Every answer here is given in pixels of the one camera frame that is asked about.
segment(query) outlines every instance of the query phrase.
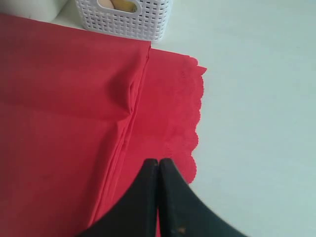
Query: red cloth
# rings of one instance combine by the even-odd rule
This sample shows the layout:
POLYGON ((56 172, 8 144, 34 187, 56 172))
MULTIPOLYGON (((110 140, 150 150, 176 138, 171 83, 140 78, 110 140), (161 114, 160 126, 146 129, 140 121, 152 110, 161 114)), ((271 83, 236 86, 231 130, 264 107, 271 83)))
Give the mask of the red cloth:
POLYGON ((0 15, 0 236, 73 236, 144 159, 196 167, 204 69, 150 43, 0 15))

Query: red fabric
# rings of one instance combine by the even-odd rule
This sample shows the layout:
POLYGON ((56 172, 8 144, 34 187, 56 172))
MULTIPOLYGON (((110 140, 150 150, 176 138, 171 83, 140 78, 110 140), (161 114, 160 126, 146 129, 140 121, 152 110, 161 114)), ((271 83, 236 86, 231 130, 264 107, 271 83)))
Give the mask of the red fabric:
POLYGON ((146 158, 194 179, 195 59, 6 15, 0 29, 0 236, 79 233, 146 158))

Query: white table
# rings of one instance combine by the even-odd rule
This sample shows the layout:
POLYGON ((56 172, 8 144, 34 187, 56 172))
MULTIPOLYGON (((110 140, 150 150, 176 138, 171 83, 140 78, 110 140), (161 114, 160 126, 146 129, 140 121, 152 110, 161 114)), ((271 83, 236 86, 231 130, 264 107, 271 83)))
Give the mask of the white table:
POLYGON ((191 187, 250 237, 316 237, 315 44, 312 0, 175 0, 154 45, 208 68, 191 187))

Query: yellow object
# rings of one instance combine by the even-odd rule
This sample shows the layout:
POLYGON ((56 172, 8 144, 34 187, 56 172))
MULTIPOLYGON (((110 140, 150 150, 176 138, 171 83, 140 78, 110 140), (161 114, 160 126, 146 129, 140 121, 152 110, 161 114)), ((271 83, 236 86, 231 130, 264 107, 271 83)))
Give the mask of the yellow object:
POLYGON ((98 0, 99 4, 103 7, 114 9, 114 6, 111 2, 111 0, 98 0))
POLYGON ((112 0, 114 9, 127 12, 135 12, 137 10, 136 5, 133 2, 125 0, 112 0))

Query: plastic basket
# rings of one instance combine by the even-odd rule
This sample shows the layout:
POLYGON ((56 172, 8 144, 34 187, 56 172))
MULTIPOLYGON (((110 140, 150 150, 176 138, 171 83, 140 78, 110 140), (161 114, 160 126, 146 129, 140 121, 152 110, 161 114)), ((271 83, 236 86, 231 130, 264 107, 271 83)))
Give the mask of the plastic basket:
POLYGON ((172 0, 130 0, 136 12, 102 7, 98 0, 76 0, 85 29, 115 36, 158 42, 171 13, 172 0))

